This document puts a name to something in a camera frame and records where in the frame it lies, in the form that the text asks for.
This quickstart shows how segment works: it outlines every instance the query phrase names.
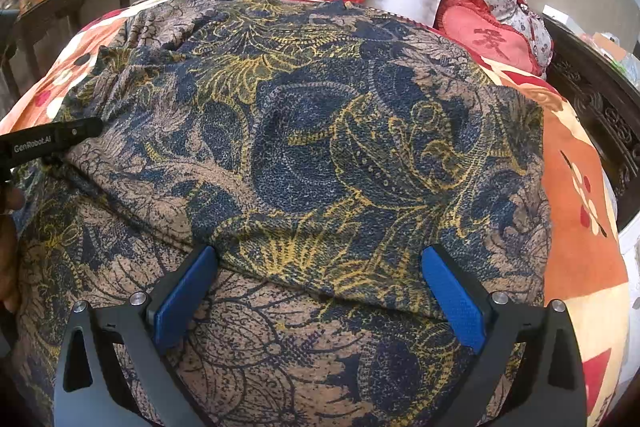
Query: chinese character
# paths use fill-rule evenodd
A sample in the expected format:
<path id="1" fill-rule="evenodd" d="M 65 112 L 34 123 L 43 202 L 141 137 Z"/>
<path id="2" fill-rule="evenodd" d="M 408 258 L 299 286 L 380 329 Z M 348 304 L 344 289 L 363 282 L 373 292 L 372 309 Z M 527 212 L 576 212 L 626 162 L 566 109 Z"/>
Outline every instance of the chinese character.
<path id="1" fill-rule="evenodd" d="M 507 55 L 505 55 L 501 49 L 500 49 L 500 44 L 502 42 L 506 42 L 507 39 L 503 39 L 502 36 L 500 35 L 499 31 L 496 30 L 481 30 L 476 28 L 474 30 L 474 33 L 479 33 L 484 35 L 484 39 L 479 39 L 477 41 L 472 41 L 473 44 L 476 44 L 478 46 L 482 46 L 484 44 L 484 47 L 488 50 L 490 49 L 494 49 L 495 52 L 500 55 L 500 57 L 509 60 L 509 57 L 507 57 Z"/>

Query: metal screw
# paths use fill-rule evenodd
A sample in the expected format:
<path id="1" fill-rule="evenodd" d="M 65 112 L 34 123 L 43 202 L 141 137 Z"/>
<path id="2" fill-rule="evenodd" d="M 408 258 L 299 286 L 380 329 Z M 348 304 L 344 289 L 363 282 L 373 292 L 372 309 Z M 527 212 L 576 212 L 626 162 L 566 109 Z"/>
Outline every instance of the metal screw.
<path id="1" fill-rule="evenodd" d="M 551 307 L 558 313 L 566 311 L 566 304 L 564 304 L 560 299 L 553 299 L 551 301 Z"/>
<path id="2" fill-rule="evenodd" d="M 491 300 L 496 304 L 507 304 L 509 297 L 505 292 L 493 292 L 491 294 Z"/>
<path id="3" fill-rule="evenodd" d="M 87 304 L 89 304 L 87 301 L 78 301 L 74 304 L 73 308 L 71 309 L 73 310 L 74 313 L 80 313 L 86 309 Z"/>
<path id="4" fill-rule="evenodd" d="M 144 292 L 135 292 L 132 296 L 129 297 L 129 302 L 134 306 L 140 306 L 140 304 L 144 304 L 146 301 L 146 293 Z"/>

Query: blue and gold floral fabric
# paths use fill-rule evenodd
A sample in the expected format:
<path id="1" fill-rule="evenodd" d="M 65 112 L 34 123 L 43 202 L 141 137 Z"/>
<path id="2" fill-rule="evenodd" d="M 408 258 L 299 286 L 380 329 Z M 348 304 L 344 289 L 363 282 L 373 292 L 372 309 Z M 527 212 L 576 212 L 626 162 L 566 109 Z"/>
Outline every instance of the blue and gold floral fabric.
<path id="1" fill-rule="evenodd" d="M 58 118 L 87 116 L 99 138 L 19 173 L 12 368 L 46 423 L 71 304 L 148 291 L 194 243 L 223 269 L 169 359 L 222 426 L 432 418 L 472 354 L 421 277 L 430 243 L 542 301 L 541 108 L 395 16 L 167 1 L 127 20 Z"/>

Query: wooden table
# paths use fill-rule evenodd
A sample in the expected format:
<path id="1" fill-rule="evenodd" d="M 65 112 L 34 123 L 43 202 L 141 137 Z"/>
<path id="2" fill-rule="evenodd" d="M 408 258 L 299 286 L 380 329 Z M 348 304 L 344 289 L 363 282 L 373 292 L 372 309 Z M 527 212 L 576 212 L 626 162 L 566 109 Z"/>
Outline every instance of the wooden table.
<path id="1" fill-rule="evenodd" d="M 72 35 L 78 33 L 80 25 L 80 9 L 85 0 L 44 0 L 36 4 L 33 8 L 23 13 L 14 25 L 12 37 L 6 52 L 6 58 L 2 62 L 2 75 L 12 97 L 12 105 L 20 99 L 20 91 L 15 82 L 13 71 L 9 60 L 15 55 L 17 50 L 22 51 L 27 60 L 27 67 L 33 81 L 38 82 L 43 76 L 43 72 L 38 65 L 34 45 L 41 40 L 60 19 L 66 18 Z M 129 0 L 120 0 L 120 7 L 129 6 Z"/>

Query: human hand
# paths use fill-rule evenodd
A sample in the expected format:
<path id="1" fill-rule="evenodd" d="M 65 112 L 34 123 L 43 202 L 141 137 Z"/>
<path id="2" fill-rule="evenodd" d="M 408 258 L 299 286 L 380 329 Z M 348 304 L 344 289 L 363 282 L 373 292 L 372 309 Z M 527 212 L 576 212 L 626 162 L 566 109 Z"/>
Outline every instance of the human hand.
<path id="1" fill-rule="evenodd" d="M 4 208 L 19 210 L 24 205 L 24 195 L 18 188 L 7 188 L 4 197 Z M 16 250 L 18 237 L 15 223 L 11 216 L 0 216 L 0 301 L 4 307 L 15 313 L 20 307 L 18 293 L 18 258 Z"/>

